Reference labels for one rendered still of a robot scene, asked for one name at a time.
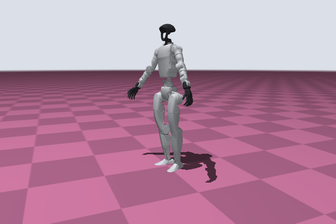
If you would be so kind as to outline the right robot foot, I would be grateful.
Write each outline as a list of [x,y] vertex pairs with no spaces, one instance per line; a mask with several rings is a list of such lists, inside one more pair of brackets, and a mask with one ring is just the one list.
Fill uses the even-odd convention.
[[169,160],[170,161],[166,161],[165,159],[163,159],[162,161],[155,163],[154,165],[166,165],[175,163],[174,159],[170,158]]

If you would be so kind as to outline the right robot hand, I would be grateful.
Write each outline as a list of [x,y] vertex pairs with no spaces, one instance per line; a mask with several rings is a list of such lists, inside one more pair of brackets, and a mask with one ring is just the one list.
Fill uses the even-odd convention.
[[[130,89],[127,93],[128,93],[128,98],[129,99],[134,99],[135,100],[135,95],[136,95],[136,93],[138,92],[138,90],[140,89],[139,87],[138,87],[138,85],[139,85],[139,82],[137,82],[137,84],[135,85],[135,87],[133,87],[132,89]],[[130,96],[129,96],[130,95]],[[132,96],[131,96],[132,95]],[[134,95],[134,96],[133,96]]]

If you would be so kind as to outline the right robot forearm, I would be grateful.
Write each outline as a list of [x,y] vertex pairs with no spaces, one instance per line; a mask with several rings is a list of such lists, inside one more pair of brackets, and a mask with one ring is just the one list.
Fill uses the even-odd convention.
[[151,76],[151,73],[148,73],[147,71],[145,71],[142,77],[138,81],[139,82],[138,87],[141,88],[150,76]]

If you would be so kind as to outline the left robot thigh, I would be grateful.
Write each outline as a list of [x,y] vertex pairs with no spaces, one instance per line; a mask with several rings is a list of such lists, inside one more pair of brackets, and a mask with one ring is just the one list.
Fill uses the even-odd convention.
[[177,106],[178,104],[182,104],[183,96],[175,91],[171,92],[171,95],[169,96],[168,105],[167,105],[167,117],[169,122],[169,127],[171,133],[176,134],[178,132],[179,127],[179,117],[180,117],[180,109]]

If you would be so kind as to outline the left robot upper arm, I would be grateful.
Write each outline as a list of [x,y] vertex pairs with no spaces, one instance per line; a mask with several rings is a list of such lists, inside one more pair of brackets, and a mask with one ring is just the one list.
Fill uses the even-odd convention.
[[182,62],[184,62],[183,54],[182,54],[182,47],[172,45],[171,52],[175,55],[175,59],[177,62],[175,66],[176,66],[177,71],[179,71],[180,69],[183,68]]

